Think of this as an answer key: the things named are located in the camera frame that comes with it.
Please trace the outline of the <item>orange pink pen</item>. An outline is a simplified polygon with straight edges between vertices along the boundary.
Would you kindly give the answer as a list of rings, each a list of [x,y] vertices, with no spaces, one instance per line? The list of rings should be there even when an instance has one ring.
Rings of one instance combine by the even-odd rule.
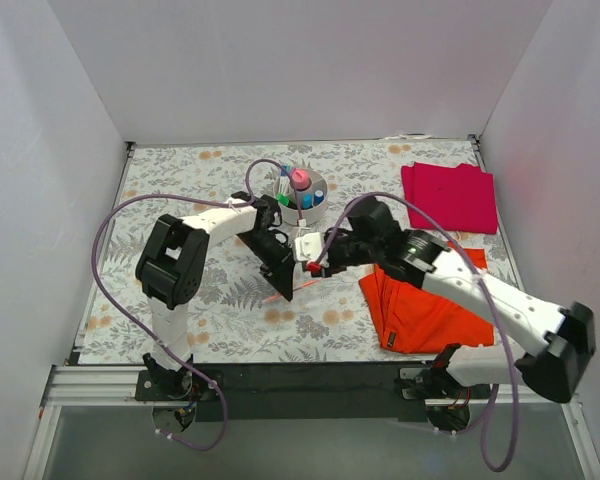
[[[300,291],[302,289],[308,288],[308,287],[318,283],[319,281],[320,281],[320,279],[314,279],[314,280],[307,281],[299,286],[296,286],[292,289],[292,294],[297,291]],[[265,300],[263,300],[263,303],[271,303],[271,302],[278,300],[279,298],[285,299],[286,297],[284,297],[282,294],[278,293],[278,294],[272,295],[269,298],[266,298]]]

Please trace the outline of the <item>black highlighter green cap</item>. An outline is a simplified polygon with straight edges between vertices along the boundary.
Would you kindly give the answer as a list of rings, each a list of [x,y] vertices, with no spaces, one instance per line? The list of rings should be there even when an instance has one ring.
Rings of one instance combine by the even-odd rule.
[[[278,193],[276,198],[282,206],[290,209],[296,208],[296,204],[288,196]]]

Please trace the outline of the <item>black highlighter blue cap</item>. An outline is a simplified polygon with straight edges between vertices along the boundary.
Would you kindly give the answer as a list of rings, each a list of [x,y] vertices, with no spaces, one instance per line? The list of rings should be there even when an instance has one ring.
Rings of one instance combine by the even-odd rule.
[[[302,209],[310,209],[313,206],[313,196],[305,195],[302,199]]]

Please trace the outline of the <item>white round desk organizer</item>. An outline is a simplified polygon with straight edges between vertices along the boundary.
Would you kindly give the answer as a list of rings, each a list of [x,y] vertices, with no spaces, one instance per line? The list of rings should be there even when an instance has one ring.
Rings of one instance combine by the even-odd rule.
[[[329,187],[326,179],[308,168],[293,170],[293,179],[299,181],[296,194],[287,176],[280,174],[273,185],[274,198],[278,201],[281,219],[288,225],[295,225],[300,218],[310,226],[325,214],[328,204]]]

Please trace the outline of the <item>blue capped small jar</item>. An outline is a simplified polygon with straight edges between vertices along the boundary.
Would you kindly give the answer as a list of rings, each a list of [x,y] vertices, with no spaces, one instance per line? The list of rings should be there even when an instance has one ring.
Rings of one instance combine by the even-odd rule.
[[[315,190],[313,194],[313,205],[320,205],[325,199],[325,193],[323,190]]]

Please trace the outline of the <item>pink capped glue bottle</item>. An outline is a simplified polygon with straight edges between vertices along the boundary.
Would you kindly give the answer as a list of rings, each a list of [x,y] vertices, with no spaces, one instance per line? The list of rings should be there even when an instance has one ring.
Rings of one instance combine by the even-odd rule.
[[[292,170],[290,183],[293,191],[298,194],[306,194],[312,187],[311,176],[307,170],[303,169]]]

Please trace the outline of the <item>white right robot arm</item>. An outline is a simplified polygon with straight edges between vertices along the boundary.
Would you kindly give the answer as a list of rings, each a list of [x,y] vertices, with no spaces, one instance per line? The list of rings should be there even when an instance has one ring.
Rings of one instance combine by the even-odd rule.
[[[402,228],[386,198],[367,194],[353,200],[341,216],[348,228],[327,230],[317,258],[323,275],[375,264],[390,278],[449,300],[495,327],[497,345],[450,344],[436,356],[423,378],[440,395],[522,383],[547,400],[569,402],[596,352],[592,310],[578,302],[564,307],[540,300],[478,269],[447,233]]]

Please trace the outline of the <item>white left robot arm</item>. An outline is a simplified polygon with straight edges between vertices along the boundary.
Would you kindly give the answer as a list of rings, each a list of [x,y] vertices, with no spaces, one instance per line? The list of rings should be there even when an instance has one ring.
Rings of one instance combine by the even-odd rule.
[[[151,327],[159,338],[143,356],[151,382],[173,400],[185,398],[193,386],[188,343],[188,304],[198,292],[208,251],[238,237],[261,261],[260,273],[278,294],[290,301],[295,260],[282,223],[278,202],[265,195],[249,203],[238,192],[224,207],[187,217],[165,214],[155,223],[136,266],[151,310]]]

